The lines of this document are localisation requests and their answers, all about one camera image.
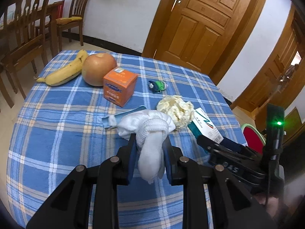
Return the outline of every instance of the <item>chair cushion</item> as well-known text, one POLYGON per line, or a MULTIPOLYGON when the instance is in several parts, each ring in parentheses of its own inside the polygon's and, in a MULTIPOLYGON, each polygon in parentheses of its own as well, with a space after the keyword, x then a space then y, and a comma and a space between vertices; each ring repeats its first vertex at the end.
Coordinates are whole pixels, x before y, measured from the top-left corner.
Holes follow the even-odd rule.
POLYGON ((79 17, 79 16, 72 16, 72 17, 69 17, 69 18, 58 18, 56 19, 56 23, 57 25, 66 25, 70 22, 73 22, 73 21, 80 21, 82 20, 83 18, 82 17, 79 17))

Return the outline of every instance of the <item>table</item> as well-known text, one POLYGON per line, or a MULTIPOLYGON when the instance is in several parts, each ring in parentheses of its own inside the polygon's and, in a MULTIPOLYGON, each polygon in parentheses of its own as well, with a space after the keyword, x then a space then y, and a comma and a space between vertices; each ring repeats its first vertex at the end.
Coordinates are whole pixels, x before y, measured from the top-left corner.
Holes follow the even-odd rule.
MULTIPOLYGON (((50 16, 50 23, 49 23, 49 32, 50 32, 50 48, 52 58, 54 58, 58 54, 58 45, 57 45, 57 24, 56 24, 56 17, 57 17, 57 7, 61 2, 54 2, 52 4, 48 4, 46 16, 50 16)), ((39 19, 40 13, 42 13, 41 7, 38 8, 36 13, 36 17, 39 19)), ((12 21, 8 21, 8 27, 14 27, 14 23, 12 21)), ((3 24, 0 25, 0 39, 4 35, 3 31, 3 24)))
MULTIPOLYGON (((77 51, 60 52, 41 76, 66 65, 76 54, 77 51)), ((99 165, 126 143, 115 128, 103 128, 102 118, 108 114, 140 105, 155 109, 164 95, 182 95, 184 101, 191 101, 195 108, 206 111, 223 136, 246 143, 235 116, 208 76, 154 59, 112 55, 119 66, 139 74, 135 92, 124 108, 104 99, 103 89, 89 86, 81 75, 57 87, 37 83, 26 98, 14 126, 7 164, 10 209, 21 226, 27 224, 76 165, 99 165), (153 94, 148 89, 148 81, 156 79, 168 84, 162 94, 153 94)), ((198 163, 208 160, 208 154, 197 146, 188 128, 170 133, 170 140, 185 156, 198 163)), ((180 229, 182 189, 182 186, 170 186, 166 175, 149 185, 136 168, 131 184, 118 187, 120 227, 180 229)), ((210 217, 210 203, 207 204, 210 217)))

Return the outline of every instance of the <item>wooden door frame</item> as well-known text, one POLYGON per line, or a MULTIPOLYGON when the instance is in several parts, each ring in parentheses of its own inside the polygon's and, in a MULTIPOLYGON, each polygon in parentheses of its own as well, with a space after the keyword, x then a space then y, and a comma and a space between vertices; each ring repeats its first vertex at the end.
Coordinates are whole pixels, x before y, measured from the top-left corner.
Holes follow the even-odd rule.
MULTIPOLYGON (((227 59, 222 65, 213 68, 211 79, 217 85, 228 71, 237 55, 249 38, 266 0, 250 0, 249 6, 234 32, 228 46, 225 48, 221 58, 227 59)), ((153 58, 162 34, 170 18, 171 9, 175 0, 160 0, 155 17, 152 21, 148 37, 144 46, 142 57, 153 58)))

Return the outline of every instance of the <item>tiled floor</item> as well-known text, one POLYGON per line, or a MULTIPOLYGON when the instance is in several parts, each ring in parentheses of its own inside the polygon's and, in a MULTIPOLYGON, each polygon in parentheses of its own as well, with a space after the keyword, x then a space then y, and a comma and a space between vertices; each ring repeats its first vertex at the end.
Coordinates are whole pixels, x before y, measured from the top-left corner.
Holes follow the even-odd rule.
MULTIPOLYGON (((107 51, 103 48, 86 44, 84 43, 84 46, 81 47, 80 43, 78 41, 72 41, 72 43, 68 42, 68 39, 63 38, 63 49, 64 50, 96 50, 96 51, 107 51)), ((51 52, 48 49, 48 60, 50 61, 52 59, 51 52)), ((43 69, 43 63, 41 57, 37 57, 35 59, 36 67, 38 70, 38 73, 40 73, 43 69)), ((22 87, 27 94, 31 87, 34 85, 34 73, 31 64, 28 64, 22 71, 18 73, 18 76, 20 78, 22 87)), ((1 77, 4 81, 5 86, 7 87, 7 90, 15 103, 12 109, 7 105, 6 101, 4 100, 2 94, 0 93, 0 198, 3 201, 6 208, 9 210, 8 206, 8 197, 7 197, 7 191, 6 191, 6 164, 7 164, 7 156, 8 156, 8 150, 10 146, 10 139, 13 132, 13 127, 15 124, 15 120, 17 118, 18 112, 20 108, 22 107, 22 104, 24 102, 20 92, 15 94, 7 80, 7 77, 5 73, 1 73, 1 77)), ((233 110, 236 119, 238 120, 239 124, 242 125, 244 123, 249 123, 254 125, 254 121, 249 118, 242 110, 239 108, 235 108, 233 110)))

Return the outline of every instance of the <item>barcode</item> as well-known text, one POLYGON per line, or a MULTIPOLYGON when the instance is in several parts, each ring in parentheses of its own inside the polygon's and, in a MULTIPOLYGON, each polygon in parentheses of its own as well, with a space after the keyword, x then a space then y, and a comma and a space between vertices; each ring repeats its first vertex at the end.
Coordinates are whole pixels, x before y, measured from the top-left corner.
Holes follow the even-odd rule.
POLYGON ((220 143, 220 141, 222 140, 222 136, 221 135, 218 135, 216 138, 215 138, 215 142, 216 143, 220 143))

